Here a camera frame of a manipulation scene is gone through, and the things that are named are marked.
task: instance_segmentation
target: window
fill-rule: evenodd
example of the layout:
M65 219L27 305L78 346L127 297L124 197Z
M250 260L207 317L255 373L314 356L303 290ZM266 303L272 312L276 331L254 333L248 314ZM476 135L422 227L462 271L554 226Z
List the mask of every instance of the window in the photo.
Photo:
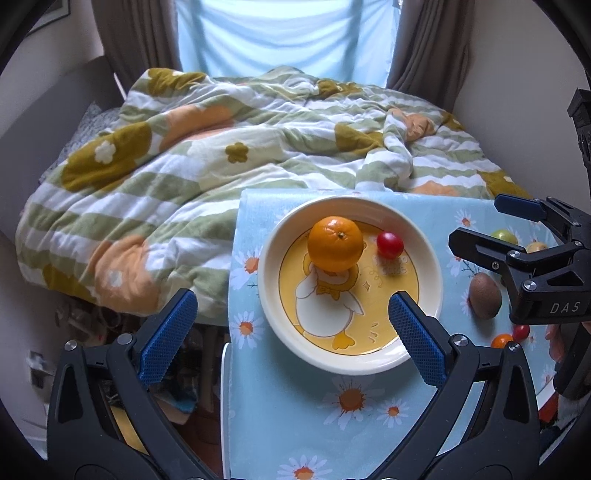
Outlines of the window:
M399 0L177 0L183 70L256 76L290 65L385 86Z

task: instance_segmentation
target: screw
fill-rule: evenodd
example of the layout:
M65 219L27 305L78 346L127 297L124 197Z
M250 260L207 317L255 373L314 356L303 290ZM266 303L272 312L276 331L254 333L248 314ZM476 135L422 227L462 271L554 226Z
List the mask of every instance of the screw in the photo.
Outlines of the screw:
M465 335L454 335L452 340L457 346L466 346L468 344L468 338Z
M78 346L78 342L75 340L68 340L64 345L64 350L71 352L74 348Z
M526 280L525 282L523 282L523 288L525 288L526 290L529 291L534 291L536 288L538 288L538 285L535 284L535 281L533 280Z
M117 343L120 345L127 345L133 339L134 337L131 335L131 333L122 333L117 337Z

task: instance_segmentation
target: bed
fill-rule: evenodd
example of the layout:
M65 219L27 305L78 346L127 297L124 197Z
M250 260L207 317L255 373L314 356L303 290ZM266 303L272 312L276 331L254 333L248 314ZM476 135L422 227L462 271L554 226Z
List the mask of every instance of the bed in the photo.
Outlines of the bed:
M85 68L91 73L74 74L70 87L96 84L104 59ZM452 114L290 67L231 79L148 70L117 120L35 190L92 96L78 88L70 111L67 86L54 88L0 141L3 158L18 153L22 163L2 179L0 228L15 236L26 280L120 312L149 315L187 287L199 299L199 322L227 325L228 288L240 288L258 265L259 251L231 257L245 188L527 195ZM106 90L101 101L115 105ZM43 130L56 119L63 125L55 133ZM50 148L23 149L32 124Z

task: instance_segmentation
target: small orange tomato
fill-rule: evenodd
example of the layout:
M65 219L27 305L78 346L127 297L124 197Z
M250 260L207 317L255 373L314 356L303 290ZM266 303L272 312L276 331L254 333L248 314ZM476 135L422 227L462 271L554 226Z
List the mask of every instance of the small orange tomato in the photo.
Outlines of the small orange tomato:
M493 348L504 348L507 342L512 342L513 337L508 333L501 333L492 339L491 347Z

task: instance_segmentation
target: floor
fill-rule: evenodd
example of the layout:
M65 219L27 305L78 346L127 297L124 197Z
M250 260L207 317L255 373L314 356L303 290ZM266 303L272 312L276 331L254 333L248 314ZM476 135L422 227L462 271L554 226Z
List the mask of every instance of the floor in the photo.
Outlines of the floor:
M198 407L185 425L177 426L177 430L195 454L219 478L223 478L220 405L217 398L214 407L212 413Z

